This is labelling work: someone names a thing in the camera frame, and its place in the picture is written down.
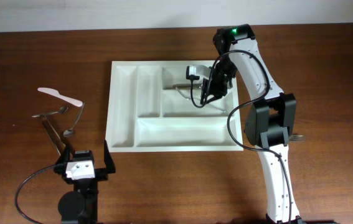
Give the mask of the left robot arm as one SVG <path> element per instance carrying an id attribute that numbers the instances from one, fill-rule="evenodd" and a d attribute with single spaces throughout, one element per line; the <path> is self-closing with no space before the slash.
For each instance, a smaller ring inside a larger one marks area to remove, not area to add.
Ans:
<path id="1" fill-rule="evenodd" d="M 65 193 L 59 200 L 58 211 L 61 223 L 97 223 L 98 222 L 98 183 L 108 180 L 112 167 L 96 168 L 91 150 L 71 153 L 66 145 L 55 163 L 54 172 L 73 190 Z"/>

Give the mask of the large metal spoon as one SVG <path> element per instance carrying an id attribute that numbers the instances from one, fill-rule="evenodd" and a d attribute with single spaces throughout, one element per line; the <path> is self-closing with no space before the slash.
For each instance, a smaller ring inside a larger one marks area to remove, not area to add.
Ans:
<path id="1" fill-rule="evenodd" d="M 176 89 L 179 89 L 179 90 L 189 90 L 190 88 L 193 88 L 193 89 L 201 89 L 202 88 L 202 85 L 199 83 L 199 84 L 175 84 L 175 85 L 172 85 L 172 86 L 167 86 L 167 87 L 164 87 L 164 90 L 176 90 Z"/>

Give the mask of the metal fork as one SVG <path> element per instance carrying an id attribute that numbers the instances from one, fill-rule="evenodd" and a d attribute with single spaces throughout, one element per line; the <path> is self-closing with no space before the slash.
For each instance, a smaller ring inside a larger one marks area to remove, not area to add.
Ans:
<path id="1" fill-rule="evenodd" d="M 289 137 L 289 141 L 290 142 L 302 142 L 304 141 L 306 138 L 304 135 L 298 134 L 298 133 L 293 133 L 290 137 Z"/>
<path id="2" fill-rule="evenodd" d="M 178 87 L 176 87 L 177 92 L 186 100 L 192 100 L 191 96 L 187 96 L 186 94 L 184 94 Z M 214 105 L 209 105 L 212 108 L 215 108 L 217 110 L 220 110 L 221 112 L 225 113 L 227 112 L 225 109 L 220 108 L 218 106 L 214 106 Z"/>

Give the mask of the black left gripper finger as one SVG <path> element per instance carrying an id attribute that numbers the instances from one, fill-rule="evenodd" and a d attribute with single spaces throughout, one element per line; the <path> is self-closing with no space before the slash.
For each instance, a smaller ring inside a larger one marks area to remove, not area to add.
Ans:
<path id="1" fill-rule="evenodd" d="M 72 146 L 70 144 L 66 144 L 55 165 L 67 163 L 70 160 L 71 151 Z"/>
<path id="2" fill-rule="evenodd" d="M 104 163 L 106 166 L 106 171 L 107 173 L 115 173 L 116 172 L 115 163 L 109 152 L 108 143 L 106 140 L 104 140 L 103 145 L 104 145 Z"/>

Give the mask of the dark-handled small metal teaspoon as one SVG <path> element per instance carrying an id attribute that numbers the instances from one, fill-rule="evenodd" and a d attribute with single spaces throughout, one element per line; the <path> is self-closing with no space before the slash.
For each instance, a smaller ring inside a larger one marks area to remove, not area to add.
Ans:
<path id="1" fill-rule="evenodd" d="M 83 102 L 82 106 L 80 107 L 80 110 L 79 110 L 79 112 L 77 114 L 77 117 L 75 118 L 75 121 L 74 121 L 73 125 L 63 132 L 63 137 L 69 138 L 70 136 L 72 136 L 74 134 L 75 126 L 77 125 L 78 121 L 80 120 L 80 117 L 82 115 L 84 107 L 85 107 L 85 102 Z"/>

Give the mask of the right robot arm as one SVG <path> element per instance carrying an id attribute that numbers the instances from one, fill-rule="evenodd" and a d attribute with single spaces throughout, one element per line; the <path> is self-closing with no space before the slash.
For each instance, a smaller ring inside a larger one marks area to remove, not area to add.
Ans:
<path id="1" fill-rule="evenodd" d="M 296 99 L 274 81 L 252 28 L 219 28 L 213 61 L 114 61 L 110 152 L 255 151 L 270 223 L 301 223 L 288 169 Z"/>

